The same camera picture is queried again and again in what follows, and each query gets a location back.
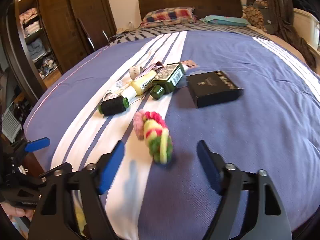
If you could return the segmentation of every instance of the barcode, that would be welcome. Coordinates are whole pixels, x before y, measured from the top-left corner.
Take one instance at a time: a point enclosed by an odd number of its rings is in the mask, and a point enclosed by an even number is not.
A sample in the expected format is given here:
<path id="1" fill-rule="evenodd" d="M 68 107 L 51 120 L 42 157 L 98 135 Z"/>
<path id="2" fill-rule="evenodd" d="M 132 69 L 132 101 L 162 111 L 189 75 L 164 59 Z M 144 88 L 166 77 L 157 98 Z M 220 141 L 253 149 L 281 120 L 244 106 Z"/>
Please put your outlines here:
<path id="1" fill-rule="evenodd" d="M 179 68 L 171 77 L 172 85 L 176 86 L 176 84 L 178 84 L 182 76 L 183 76 L 183 73 Z"/>

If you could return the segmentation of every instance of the human hand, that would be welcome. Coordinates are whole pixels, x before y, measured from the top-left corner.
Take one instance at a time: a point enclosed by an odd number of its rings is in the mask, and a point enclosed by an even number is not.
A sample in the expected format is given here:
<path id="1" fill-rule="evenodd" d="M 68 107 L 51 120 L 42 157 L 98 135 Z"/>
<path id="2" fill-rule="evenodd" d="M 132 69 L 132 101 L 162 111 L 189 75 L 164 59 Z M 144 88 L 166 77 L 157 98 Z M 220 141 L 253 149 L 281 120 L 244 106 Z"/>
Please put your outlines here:
<path id="1" fill-rule="evenodd" d="M 9 215 L 9 216 L 13 216 L 13 217 L 23 217 L 26 216 L 27 218 L 29 218 L 30 220 L 32 219 L 33 210 L 24 210 L 22 208 L 15 208 L 13 206 L 11 206 L 9 203 L 7 202 L 1 202 L 1 206 L 4 210 L 4 212 Z"/>

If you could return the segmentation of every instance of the patterned cushion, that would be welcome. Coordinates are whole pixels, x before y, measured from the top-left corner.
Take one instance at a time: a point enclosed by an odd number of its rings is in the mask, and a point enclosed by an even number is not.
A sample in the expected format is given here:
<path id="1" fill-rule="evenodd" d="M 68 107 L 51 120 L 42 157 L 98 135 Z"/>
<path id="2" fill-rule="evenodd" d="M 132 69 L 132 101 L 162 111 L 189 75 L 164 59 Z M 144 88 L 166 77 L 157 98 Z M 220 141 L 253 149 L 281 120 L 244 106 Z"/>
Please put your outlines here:
<path id="1" fill-rule="evenodd" d="M 140 27 L 149 28 L 179 23 L 193 23 L 196 20 L 192 15 L 193 10 L 193 7 L 176 7 L 152 11 L 147 13 Z"/>
<path id="2" fill-rule="evenodd" d="M 271 21 L 268 2 L 255 0 L 254 4 L 243 6 L 243 18 L 247 19 L 253 26 L 262 29 L 265 33 L 274 34 L 275 26 Z"/>

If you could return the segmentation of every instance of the yarn toy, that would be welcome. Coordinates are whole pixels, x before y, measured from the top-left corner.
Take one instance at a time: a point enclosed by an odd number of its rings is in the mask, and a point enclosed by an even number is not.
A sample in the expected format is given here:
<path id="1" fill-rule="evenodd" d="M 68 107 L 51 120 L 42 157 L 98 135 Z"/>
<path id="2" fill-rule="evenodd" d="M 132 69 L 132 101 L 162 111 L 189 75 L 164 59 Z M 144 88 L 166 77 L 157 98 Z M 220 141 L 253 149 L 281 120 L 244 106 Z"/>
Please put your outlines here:
<path id="1" fill-rule="evenodd" d="M 172 158 L 169 130 L 160 114 L 140 110 L 134 115 L 133 129 L 139 140 L 145 140 L 156 163 L 167 164 Z"/>

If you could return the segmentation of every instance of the pillow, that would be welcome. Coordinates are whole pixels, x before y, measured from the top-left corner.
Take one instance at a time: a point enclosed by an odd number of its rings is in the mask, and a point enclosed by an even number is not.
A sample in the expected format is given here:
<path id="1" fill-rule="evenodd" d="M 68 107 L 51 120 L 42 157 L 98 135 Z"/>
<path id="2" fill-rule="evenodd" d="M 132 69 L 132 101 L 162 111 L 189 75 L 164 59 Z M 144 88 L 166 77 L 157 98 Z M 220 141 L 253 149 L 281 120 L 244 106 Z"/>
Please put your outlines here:
<path id="1" fill-rule="evenodd" d="M 246 19 L 236 17 L 225 17 L 219 15 L 209 15 L 204 19 L 200 19 L 205 23 L 219 24 L 219 25 L 231 25 L 231 26 L 247 26 L 250 23 Z"/>
<path id="2" fill-rule="evenodd" d="M 193 23 L 196 20 L 192 14 L 193 10 L 193 7 L 176 7 L 152 11 L 147 13 L 140 27 L 149 28 L 179 23 Z"/>
<path id="3" fill-rule="evenodd" d="M 268 2 L 256 0 L 254 4 L 244 7 L 247 20 L 265 33 L 274 34 L 276 26 L 272 24 Z"/>

